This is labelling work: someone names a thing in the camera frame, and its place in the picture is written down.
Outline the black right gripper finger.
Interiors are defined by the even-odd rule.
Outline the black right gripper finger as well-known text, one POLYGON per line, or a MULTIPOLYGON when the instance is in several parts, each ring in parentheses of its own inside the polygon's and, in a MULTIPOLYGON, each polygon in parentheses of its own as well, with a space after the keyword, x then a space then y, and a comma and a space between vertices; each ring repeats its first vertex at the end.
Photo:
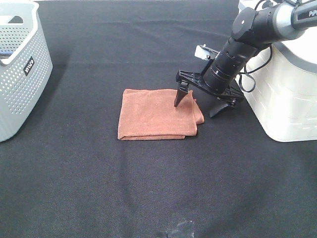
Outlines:
POLYGON ((216 101, 210 108, 209 110, 209 117, 213 118, 216 115, 218 115, 220 112, 223 110, 226 110, 228 108, 235 108, 235 103, 234 102, 227 102, 227 101, 216 101))
POLYGON ((176 97, 174 100, 174 106, 177 107, 179 103, 182 101, 182 99, 188 94, 188 87, 189 83, 186 81, 179 81, 178 82, 178 88, 177 88, 177 93, 176 97))

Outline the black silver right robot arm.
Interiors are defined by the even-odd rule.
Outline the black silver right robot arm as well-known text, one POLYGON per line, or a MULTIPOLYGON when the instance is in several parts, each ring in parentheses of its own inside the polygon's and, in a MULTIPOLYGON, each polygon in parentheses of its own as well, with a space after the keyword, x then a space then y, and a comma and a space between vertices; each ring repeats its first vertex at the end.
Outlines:
POLYGON ((305 3, 279 0, 276 5, 262 10, 246 7, 235 18, 231 36, 220 51, 201 47, 209 53, 202 72, 178 71, 174 106, 179 105, 192 84, 218 100, 210 109, 211 118, 226 108, 235 107, 244 99, 245 89, 242 86, 235 89, 230 83, 236 76, 251 75, 246 71, 246 63, 262 50, 271 49, 273 43, 297 39, 316 25, 315 0, 305 3))

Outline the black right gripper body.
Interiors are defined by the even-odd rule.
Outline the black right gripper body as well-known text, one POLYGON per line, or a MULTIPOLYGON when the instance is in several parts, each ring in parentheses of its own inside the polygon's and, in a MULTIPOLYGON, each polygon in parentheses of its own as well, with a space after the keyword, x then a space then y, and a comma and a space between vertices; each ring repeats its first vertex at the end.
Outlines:
POLYGON ((236 104, 245 98, 244 94, 240 90, 231 86, 227 86, 225 91, 221 94, 213 92, 204 82, 203 77, 199 73, 179 70, 176 74, 176 82, 178 83, 181 80, 188 82, 189 85, 191 84, 211 96, 214 96, 218 100, 234 102, 236 104))

